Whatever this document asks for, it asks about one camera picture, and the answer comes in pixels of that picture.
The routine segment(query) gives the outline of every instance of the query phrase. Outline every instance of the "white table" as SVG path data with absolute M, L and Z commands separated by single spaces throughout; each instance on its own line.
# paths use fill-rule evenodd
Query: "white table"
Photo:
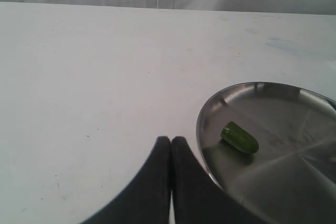
M 0 3 L 0 223 L 78 223 L 247 81 L 336 99 L 336 16 Z

